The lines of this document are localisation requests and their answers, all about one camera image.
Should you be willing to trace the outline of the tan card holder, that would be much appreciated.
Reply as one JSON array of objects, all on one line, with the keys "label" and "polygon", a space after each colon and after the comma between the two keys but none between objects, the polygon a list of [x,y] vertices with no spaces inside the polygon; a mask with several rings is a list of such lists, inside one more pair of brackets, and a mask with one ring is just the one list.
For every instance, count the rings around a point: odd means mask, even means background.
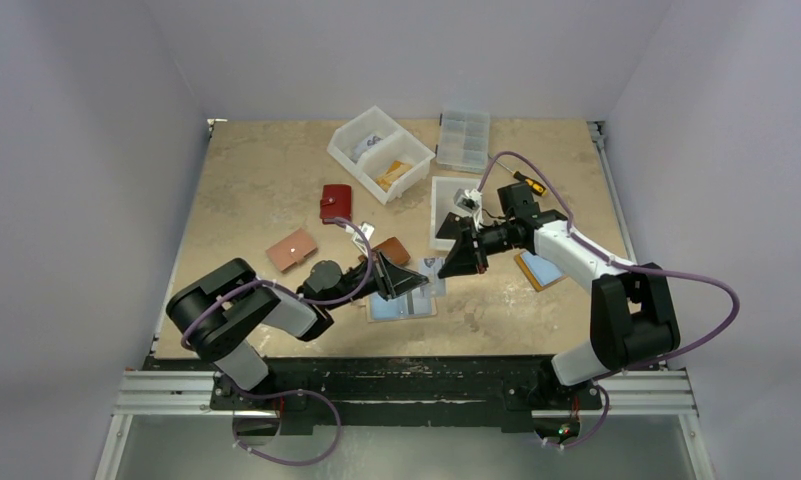
[{"label": "tan card holder", "polygon": [[565,278],[565,274],[552,262],[530,252],[519,253],[514,260],[536,292],[541,292]]}]

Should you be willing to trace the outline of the pink card holder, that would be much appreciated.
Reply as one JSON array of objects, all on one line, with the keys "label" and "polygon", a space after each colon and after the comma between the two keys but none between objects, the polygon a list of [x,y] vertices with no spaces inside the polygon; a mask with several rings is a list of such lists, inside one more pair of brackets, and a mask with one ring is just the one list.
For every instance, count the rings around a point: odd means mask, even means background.
[{"label": "pink card holder", "polygon": [[300,228],[267,248],[266,255],[279,272],[286,273],[303,264],[317,249],[314,238]]}]

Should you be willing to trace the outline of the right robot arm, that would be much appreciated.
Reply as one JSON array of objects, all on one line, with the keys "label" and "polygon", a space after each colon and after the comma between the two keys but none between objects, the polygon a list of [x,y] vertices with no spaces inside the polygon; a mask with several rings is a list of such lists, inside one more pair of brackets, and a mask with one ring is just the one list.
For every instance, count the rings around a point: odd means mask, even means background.
[{"label": "right robot arm", "polygon": [[541,210],[523,183],[499,188],[498,197],[504,217],[484,226],[480,192],[456,192],[454,202],[466,214],[457,222],[456,240],[438,276],[483,274],[489,256],[523,249],[551,262],[586,290],[589,338],[543,366],[537,392],[545,404],[560,407],[575,396],[577,385],[679,347],[670,289],[658,266],[618,262],[583,238],[561,212]]}]

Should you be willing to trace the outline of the brown card holder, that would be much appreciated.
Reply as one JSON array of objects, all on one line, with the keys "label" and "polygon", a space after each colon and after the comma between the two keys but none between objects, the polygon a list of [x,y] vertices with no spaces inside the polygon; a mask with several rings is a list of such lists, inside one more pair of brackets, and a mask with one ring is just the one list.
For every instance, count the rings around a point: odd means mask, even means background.
[{"label": "brown card holder", "polygon": [[397,237],[390,237],[372,249],[381,252],[387,260],[397,266],[406,266],[411,260],[411,255]]}]

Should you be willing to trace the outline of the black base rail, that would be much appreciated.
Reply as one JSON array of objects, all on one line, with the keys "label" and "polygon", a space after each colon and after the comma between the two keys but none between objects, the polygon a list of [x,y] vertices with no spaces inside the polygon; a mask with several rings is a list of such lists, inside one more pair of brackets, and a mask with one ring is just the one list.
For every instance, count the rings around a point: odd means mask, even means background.
[{"label": "black base rail", "polygon": [[548,355],[280,357],[268,361],[276,392],[244,395],[212,365],[198,359],[148,358],[155,373],[209,373],[214,412],[278,413],[285,435],[317,426],[493,427],[504,433],[549,429],[565,420],[578,432],[580,413],[599,413],[605,400],[589,382],[560,388],[542,368]]}]

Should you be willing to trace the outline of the red card holder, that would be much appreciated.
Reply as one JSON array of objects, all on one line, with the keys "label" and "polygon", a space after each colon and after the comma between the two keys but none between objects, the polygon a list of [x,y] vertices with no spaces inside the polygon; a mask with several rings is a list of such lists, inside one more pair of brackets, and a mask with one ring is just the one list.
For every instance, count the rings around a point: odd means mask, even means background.
[{"label": "red card holder", "polygon": [[319,217],[323,224],[335,218],[352,220],[352,187],[348,184],[325,184],[319,202]]}]

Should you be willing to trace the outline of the white small bin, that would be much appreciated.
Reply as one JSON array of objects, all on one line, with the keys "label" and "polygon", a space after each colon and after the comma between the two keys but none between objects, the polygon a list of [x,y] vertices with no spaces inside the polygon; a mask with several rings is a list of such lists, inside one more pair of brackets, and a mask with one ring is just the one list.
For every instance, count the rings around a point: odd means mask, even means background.
[{"label": "white small bin", "polygon": [[434,248],[434,235],[435,231],[445,216],[449,213],[456,213],[462,217],[470,216],[476,223],[477,227],[482,223],[482,211],[477,215],[469,215],[467,212],[459,209],[454,204],[454,195],[459,189],[477,189],[479,188],[480,179],[471,177],[447,177],[447,176],[434,176],[432,178],[431,195],[430,195],[430,229],[429,229],[429,246],[433,250],[447,252],[450,249],[435,249]]}]

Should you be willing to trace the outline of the yellow black screwdriver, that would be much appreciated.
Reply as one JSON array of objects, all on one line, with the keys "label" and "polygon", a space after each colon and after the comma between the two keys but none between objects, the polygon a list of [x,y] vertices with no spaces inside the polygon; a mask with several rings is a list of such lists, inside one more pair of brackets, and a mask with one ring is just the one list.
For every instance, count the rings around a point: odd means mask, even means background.
[{"label": "yellow black screwdriver", "polygon": [[504,170],[506,170],[507,172],[509,172],[514,179],[527,184],[531,188],[534,195],[541,197],[547,193],[547,188],[540,181],[535,180],[521,173],[518,170],[511,169],[510,167],[506,166],[501,160],[496,160],[495,163]]}]

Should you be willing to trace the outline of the yellow item in bin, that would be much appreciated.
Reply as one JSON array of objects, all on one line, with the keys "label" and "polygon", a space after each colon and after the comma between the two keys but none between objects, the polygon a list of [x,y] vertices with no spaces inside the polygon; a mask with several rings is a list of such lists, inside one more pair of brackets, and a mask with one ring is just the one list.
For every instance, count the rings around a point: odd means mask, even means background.
[{"label": "yellow item in bin", "polygon": [[410,171],[411,168],[410,164],[395,160],[384,173],[375,178],[375,183],[383,191],[388,192],[392,185]]}]

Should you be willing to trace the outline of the white divided bin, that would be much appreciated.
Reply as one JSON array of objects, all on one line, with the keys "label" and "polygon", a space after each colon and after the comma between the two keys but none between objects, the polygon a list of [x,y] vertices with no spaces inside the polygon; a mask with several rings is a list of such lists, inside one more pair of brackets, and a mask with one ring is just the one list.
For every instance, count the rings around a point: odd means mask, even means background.
[{"label": "white divided bin", "polygon": [[[383,140],[353,163],[350,159],[352,147],[373,132]],[[383,205],[401,197],[426,178],[435,158],[430,148],[377,106],[338,127],[329,141],[327,152]],[[410,164],[412,168],[386,192],[375,183],[375,178],[395,160]]]}]

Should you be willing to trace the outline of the silver credit card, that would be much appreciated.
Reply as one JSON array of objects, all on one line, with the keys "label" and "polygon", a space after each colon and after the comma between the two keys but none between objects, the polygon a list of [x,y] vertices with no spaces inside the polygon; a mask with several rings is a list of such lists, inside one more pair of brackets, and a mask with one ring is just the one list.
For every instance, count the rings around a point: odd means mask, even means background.
[{"label": "silver credit card", "polygon": [[427,283],[418,289],[423,298],[439,298],[447,294],[446,280],[438,277],[443,263],[443,257],[424,257],[419,261],[419,273],[427,277]]},{"label": "silver credit card", "polygon": [[382,140],[383,138],[376,132],[373,132],[367,135],[365,138],[361,139],[351,149],[350,153],[351,161],[353,163],[357,163],[363,154],[365,154],[368,150],[379,144]]}]

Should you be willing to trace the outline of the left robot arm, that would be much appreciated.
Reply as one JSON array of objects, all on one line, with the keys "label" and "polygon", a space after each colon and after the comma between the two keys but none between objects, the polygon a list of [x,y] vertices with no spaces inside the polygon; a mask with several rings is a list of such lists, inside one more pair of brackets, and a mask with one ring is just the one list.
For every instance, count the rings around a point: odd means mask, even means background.
[{"label": "left robot arm", "polygon": [[428,282],[426,275],[376,252],[349,269],[320,261],[289,290],[259,278],[244,259],[235,258],[176,293],[165,313],[181,332],[184,348],[225,375],[248,408],[260,409],[277,389],[271,367],[247,340],[257,327],[312,341],[333,325],[331,310],[372,294],[394,300]]}]

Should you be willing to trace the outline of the clear compartment organizer box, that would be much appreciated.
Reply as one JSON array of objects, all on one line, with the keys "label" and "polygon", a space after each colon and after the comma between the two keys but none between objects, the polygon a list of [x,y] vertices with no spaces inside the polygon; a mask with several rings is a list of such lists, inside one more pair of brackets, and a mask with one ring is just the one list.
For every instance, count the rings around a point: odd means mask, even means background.
[{"label": "clear compartment organizer box", "polygon": [[481,175],[488,163],[491,117],[486,112],[444,110],[439,117],[436,165]]}]

